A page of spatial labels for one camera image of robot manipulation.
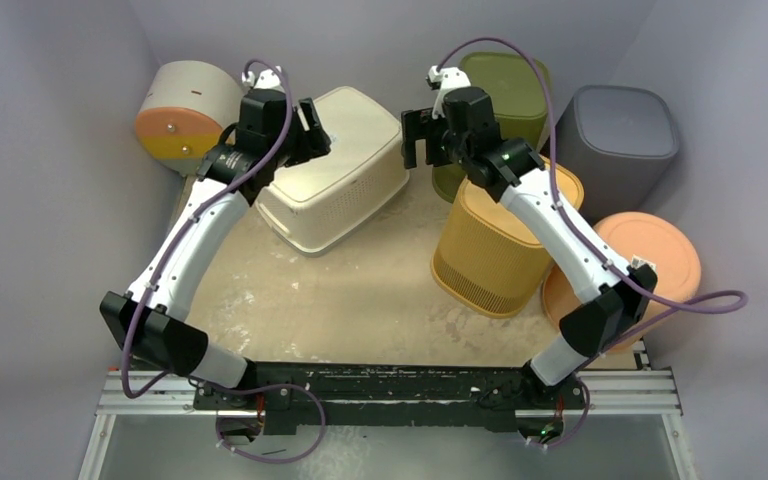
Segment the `white perforated basket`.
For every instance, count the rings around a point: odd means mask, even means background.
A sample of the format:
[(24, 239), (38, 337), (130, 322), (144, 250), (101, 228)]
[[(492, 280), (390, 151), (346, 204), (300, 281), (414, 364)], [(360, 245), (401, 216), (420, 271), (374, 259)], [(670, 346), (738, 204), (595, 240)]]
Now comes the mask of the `white perforated basket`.
[(290, 246), (320, 256), (379, 212), (408, 183), (399, 120), (360, 90), (337, 87), (314, 100), (331, 152), (281, 168), (255, 208)]

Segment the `olive green slatted bin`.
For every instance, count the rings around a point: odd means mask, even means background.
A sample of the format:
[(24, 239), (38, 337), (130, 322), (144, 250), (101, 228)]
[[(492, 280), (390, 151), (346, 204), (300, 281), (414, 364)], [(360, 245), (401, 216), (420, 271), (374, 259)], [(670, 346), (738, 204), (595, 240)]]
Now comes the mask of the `olive green slatted bin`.
[[(472, 86), (491, 97), (502, 138), (521, 137), (535, 150), (541, 147), (549, 109), (527, 61), (516, 54), (473, 52), (462, 58), (458, 68)], [(433, 167), (431, 183), (440, 198), (453, 203), (464, 178), (465, 172), (453, 161)]]

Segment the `yellow slatted bin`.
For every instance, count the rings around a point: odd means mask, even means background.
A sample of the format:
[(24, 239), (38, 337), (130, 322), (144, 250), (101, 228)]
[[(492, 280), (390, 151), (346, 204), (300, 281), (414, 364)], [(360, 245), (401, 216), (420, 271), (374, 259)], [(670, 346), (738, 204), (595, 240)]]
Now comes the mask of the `yellow slatted bin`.
[(431, 258), (440, 288), (491, 318), (517, 315), (553, 260), (536, 236), (468, 179), (461, 180)]

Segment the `grey slatted waste bin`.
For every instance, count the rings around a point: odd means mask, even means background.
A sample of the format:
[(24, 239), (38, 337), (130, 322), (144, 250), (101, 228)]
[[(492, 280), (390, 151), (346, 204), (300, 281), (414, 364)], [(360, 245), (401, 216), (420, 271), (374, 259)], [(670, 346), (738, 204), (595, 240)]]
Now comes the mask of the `grey slatted waste bin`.
[(680, 150), (666, 102), (636, 87), (585, 85), (561, 108), (549, 105), (541, 153), (581, 182), (581, 215), (590, 224), (639, 209)]

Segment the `orange plastic bucket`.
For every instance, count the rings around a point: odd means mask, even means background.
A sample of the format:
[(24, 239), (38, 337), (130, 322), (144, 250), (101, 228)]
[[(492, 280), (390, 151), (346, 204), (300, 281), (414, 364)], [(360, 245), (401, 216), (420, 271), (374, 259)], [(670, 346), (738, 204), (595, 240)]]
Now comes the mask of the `orange plastic bucket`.
[[(699, 256), (691, 241), (671, 223), (643, 212), (621, 212), (598, 221), (594, 230), (629, 262), (650, 264), (658, 277), (656, 295), (686, 303), (697, 294), (701, 281)], [(552, 267), (544, 282), (541, 304), (553, 327), (580, 305), (557, 266)]]

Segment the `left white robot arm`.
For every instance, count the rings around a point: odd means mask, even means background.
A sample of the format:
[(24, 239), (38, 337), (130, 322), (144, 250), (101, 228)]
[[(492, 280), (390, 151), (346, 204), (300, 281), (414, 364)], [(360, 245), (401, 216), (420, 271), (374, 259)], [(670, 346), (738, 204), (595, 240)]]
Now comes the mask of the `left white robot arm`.
[(186, 319), (208, 267), (232, 228), (282, 167), (323, 157), (331, 139), (310, 98), (253, 88), (237, 122), (204, 155), (190, 195), (162, 246), (124, 293), (109, 291), (100, 313), (122, 350), (159, 370), (219, 386), (232, 408), (257, 399), (249, 363), (209, 339)]

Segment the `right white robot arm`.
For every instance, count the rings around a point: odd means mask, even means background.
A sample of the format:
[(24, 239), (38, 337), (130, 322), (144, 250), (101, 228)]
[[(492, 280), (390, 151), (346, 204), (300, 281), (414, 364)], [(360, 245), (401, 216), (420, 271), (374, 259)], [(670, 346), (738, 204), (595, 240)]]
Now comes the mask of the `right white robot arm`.
[(556, 399), (561, 384), (610, 348), (644, 316), (657, 284), (647, 264), (633, 266), (596, 234), (557, 188), (555, 171), (520, 137), (505, 139), (490, 96), (479, 87), (441, 94), (434, 107), (400, 115), (405, 168), (454, 163), (467, 179), (523, 225), (565, 274), (580, 304), (558, 336), (523, 367), (521, 392), (536, 407)]

